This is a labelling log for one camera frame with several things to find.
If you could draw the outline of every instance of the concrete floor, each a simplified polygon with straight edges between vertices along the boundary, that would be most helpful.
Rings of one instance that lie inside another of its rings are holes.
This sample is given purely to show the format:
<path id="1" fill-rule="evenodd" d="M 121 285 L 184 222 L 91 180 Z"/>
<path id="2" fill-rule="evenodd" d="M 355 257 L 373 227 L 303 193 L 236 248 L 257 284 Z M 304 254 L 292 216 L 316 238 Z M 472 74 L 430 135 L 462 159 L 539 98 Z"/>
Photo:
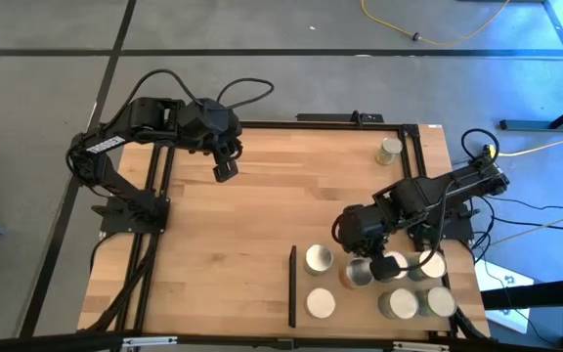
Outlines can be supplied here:
<path id="1" fill-rule="evenodd" d="M 0 1 L 0 47 L 111 48 L 126 1 L 28 4 Z M 473 22 L 482 22 L 499 4 L 397 0 L 368 1 L 368 6 L 376 16 L 425 37 L 448 40 L 469 31 Z M 553 6 L 563 21 L 563 0 Z M 371 22 L 357 2 L 344 0 L 150 0 L 137 6 L 125 40 L 125 48 L 425 47 Z M 541 5 L 513 4 L 457 48 L 562 47 Z M 0 338 L 12 336 L 19 324 L 68 177 L 65 149 L 86 126 L 106 63 L 106 58 L 0 58 L 0 224 L 9 229 L 0 237 Z M 299 112 L 363 110 L 380 112 L 391 122 L 440 123 L 453 161 L 464 159 L 459 136 L 471 127 L 494 131 L 505 152 L 563 138 L 561 133 L 496 130 L 504 118 L 552 119 L 563 112 L 563 60 L 122 58 L 103 119 L 115 113 L 142 74 L 157 67 L 176 70 L 198 96 L 214 97 L 225 83 L 246 75 L 272 80 L 276 92 L 237 110 L 243 119 L 290 120 Z M 237 86 L 226 99 L 248 97 L 258 88 Z M 151 79 L 140 94 L 184 97 L 166 77 Z M 471 145 L 485 142 L 479 137 Z M 501 159 L 499 164 L 512 182 L 506 197 L 563 204 L 563 146 Z M 78 196 L 37 333 L 76 327 L 100 222 L 90 205 L 98 202 L 85 190 Z M 514 220 L 547 222 L 563 215 L 493 204 L 499 217 Z M 482 229 L 489 212 L 476 206 L 483 211 L 474 224 Z M 521 229 L 496 224 L 493 237 L 498 240 Z M 541 281 L 562 280 L 563 232 L 539 231 L 498 245 L 489 250 L 488 259 Z M 549 322 L 557 314 L 532 313 L 542 335 L 561 333 L 561 325 Z M 505 341 L 540 343 L 501 328 L 493 327 L 493 333 Z"/>

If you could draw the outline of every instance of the wooden tabletop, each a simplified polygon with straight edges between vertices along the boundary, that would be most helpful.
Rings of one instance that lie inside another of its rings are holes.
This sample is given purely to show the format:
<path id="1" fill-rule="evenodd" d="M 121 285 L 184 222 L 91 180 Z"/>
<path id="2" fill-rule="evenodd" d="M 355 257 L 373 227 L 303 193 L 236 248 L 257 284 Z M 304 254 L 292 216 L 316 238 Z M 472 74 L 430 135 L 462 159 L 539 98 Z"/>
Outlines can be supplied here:
<path id="1" fill-rule="evenodd" d="M 451 170 L 441 126 L 420 125 L 429 177 Z M 397 286 L 422 289 L 408 279 L 350 290 L 337 269 L 351 258 L 330 236 L 333 219 L 350 204 L 371 203 L 374 192 L 403 178 L 401 161 L 380 166 L 374 153 L 394 132 L 244 129 L 239 175 L 217 184 L 213 159 L 176 153 L 168 195 L 169 223 L 161 236 L 144 332 L 347 338 L 425 339 L 426 330 L 447 330 L 446 319 L 393 321 L 379 315 L 376 297 Z M 417 175 L 413 146 L 412 174 Z M 152 146 L 125 147 L 119 173 L 143 188 Z M 158 188 L 161 166 L 158 167 Z M 120 290 L 132 235 L 105 242 L 95 260 L 79 327 L 94 323 Z M 334 253 L 334 268 L 322 277 L 305 273 L 302 257 L 319 243 Z M 297 246 L 297 327 L 288 326 L 288 254 Z M 459 307 L 478 330 L 489 334 L 470 254 L 459 242 L 442 241 L 451 288 Z M 388 249 L 412 252 L 398 233 Z M 336 299 L 326 319 L 309 317 L 303 304 L 315 287 Z M 133 326 L 130 309 L 127 327 Z"/>

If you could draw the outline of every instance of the tin can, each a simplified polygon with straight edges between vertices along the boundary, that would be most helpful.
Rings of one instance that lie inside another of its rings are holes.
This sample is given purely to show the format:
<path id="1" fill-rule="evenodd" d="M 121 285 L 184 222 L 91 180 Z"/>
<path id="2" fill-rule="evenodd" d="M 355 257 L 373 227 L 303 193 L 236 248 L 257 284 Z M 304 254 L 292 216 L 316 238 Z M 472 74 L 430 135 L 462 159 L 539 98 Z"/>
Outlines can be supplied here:
<path id="1" fill-rule="evenodd" d="M 324 245 L 314 244 L 305 252 L 303 267 L 312 276 L 322 275 L 333 264 L 333 253 Z"/>
<path id="2" fill-rule="evenodd" d="M 398 138 L 384 138 L 375 154 L 380 165 L 391 164 L 403 150 L 403 143 Z"/>
<path id="3" fill-rule="evenodd" d="M 305 309 L 308 314 L 317 319 L 329 317 L 336 308 L 333 294 L 324 288 L 315 288 L 305 300 Z"/>
<path id="4" fill-rule="evenodd" d="M 365 258 L 351 259 L 349 264 L 340 270 L 340 282 L 350 289 L 368 286 L 372 280 L 370 260 Z"/>
<path id="5" fill-rule="evenodd" d="M 457 310 L 454 296 L 446 287 L 418 291 L 416 297 L 420 304 L 418 313 L 423 317 L 448 318 Z"/>
<path id="6" fill-rule="evenodd" d="M 410 265 L 417 265 L 421 263 L 429 254 L 431 250 L 425 250 L 420 252 L 416 256 L 410 259 Z M 445 262 L 445 258 L 442 254 L 436 252 L 434 255 L 429 259 L 425 265 L 421 266 L 418 269 L 411 270 L 408 275 L 410 279 L 414 281 L 423 281 L 427 279 L 440 279 L 447 273 L 447 263 Z"/>
<path id="7" fill-rule="evenodd" d="M 384 258 L 385 257 L 393 257 L 395 258 L 395 260 L 397 261 L 397 264 L 399 264 L 400 268 L 407 268 L 409 266 L 408 264 L 408 258 L 406 258 L 405 255 L 403 255 L 401 252 L 398 252 L 396 250 L 390 250 L 387 252 L 383 253 Z M 399 275 L 393 277 L 393 278 L 389 278 L 389 279 L 385 279 L 385 280 L 380 280 L 382 283 L 390 283 L 393 281 L 397 281 L 400 279 L 403 279 L 404 277 L 406 277 L 408 275 L 408 271 L 407 270 L 402 270 Z"/>
<path id="8" fill-rule="evenodd" d="M 418 298 L 408 289 L 397 288 L 381 293 L 377 308 L 388 319 L 410 319 L 418 312 Z"/>

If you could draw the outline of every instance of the metal can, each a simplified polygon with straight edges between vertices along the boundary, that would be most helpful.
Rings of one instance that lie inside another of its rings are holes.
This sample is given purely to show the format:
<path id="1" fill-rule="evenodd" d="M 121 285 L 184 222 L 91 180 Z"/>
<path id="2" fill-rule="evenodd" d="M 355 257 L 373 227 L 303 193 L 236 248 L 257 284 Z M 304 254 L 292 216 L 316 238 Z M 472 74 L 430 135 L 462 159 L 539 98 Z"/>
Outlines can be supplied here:
<path id="1" fill-rule="evenodd" d="M 383 253 L 384 258 L 385 257 L 393 257 L 395 258 L 395 260 L 397 261 L 397 264 L 399 264 L 400 268 L 407 268 L 409 266 L 408 264 L 408 258 L 406 258 L 405 255 L 403 255 L 401 252 L 398 252 L 396 250 L 390 250 L 387 252 Z M 380 280 L 382 283 L 390 283 L 396 280 L 400 280 L 404 277 L 406 277 L 408 275 L 408 271 L 407 270 L 402 270 L 399 275 L 390 278 L 390 279 L 385 279 L 385 280 Z"/>
<path id="2" fill-rule="evenodd" d="M 433 287 L 416 293 L 420 307 L 418 313 L 423 317 L 448 318 L 457 310 L 451 291 L 442 286 Z"/>
<path id="3" fill-rule="evenodd" d="M 333 264 L 333 254 L 324 245 L 314 244 L 305 252 L 303 267 L 308 274 L 322 275 Z"/>
<path id="4" fill-rule="evenodd" d="M 340 270 L 340 282 L 350 289 L 368 286 L 372 279 L 370 260 L 365 258 L 351 259 L 349 264 Z"/>
<path id="5" fill-rule="evenodd" d="M 335 308 L 336 301 L 333 294 L 324 288 L 314 288 L 305 300 L 305 309 L 313 318 L 327 318 Z"/>
<path id="6" fill-rule="evenodd" d="M 403 143 L 398 138 L 384 138 L 375 154 L 375 160 L 380 165 L 391 164 L 402 150 Z"/>
<path id="7" fill-rule="evenodd" d="M 425 260 L 430 253 L 431 250 L 420 252 L 418 255 L 410 259 L 410 265 L 418 265 Z M 440 279 L 446 273 L 447 263 L 445 262 L 445 257 L 436 252 L 427 263 L 418 269 L 411 270 L 408 275 L 410 276 L 410 279 L 414 281 L 423 281 L 426 279 Z"/>
<path id="8" fill-rule="evenodd" d="M 418 312 L 418 298 L 408 289 L 397 288 L 381 293 L 377 308 L 388 319 L 409 319 Z"/>

